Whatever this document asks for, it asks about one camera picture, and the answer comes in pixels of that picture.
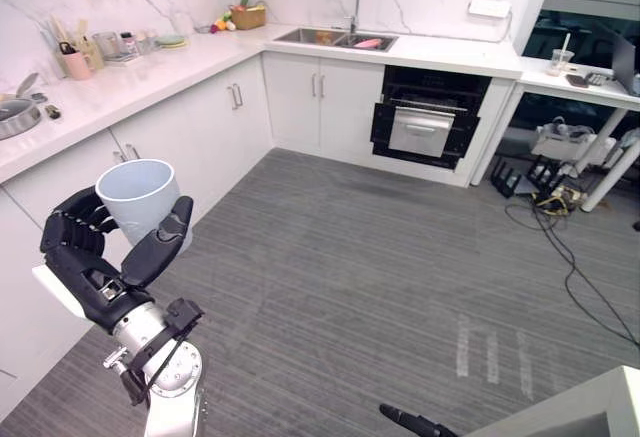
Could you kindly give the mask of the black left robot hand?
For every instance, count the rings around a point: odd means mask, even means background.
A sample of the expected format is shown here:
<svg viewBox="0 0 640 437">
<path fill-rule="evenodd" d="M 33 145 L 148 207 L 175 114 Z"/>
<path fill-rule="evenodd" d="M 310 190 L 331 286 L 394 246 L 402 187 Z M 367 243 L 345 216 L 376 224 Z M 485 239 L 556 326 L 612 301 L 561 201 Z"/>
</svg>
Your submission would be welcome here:
<svg viewBox="0 0 640 437">
<path fill-rule="evenodd" d="M 103 252 L 107 234 L 118 224 L 90 186 L 54 208 L 45 222 L 40 251 L 84 316 L 111 334 L 126 314 L 154 301 L 146 287 L 177 256 L 192 209 L 191 197 L 179 197 L 117 269 L 103 258 Z"/>
</svg>

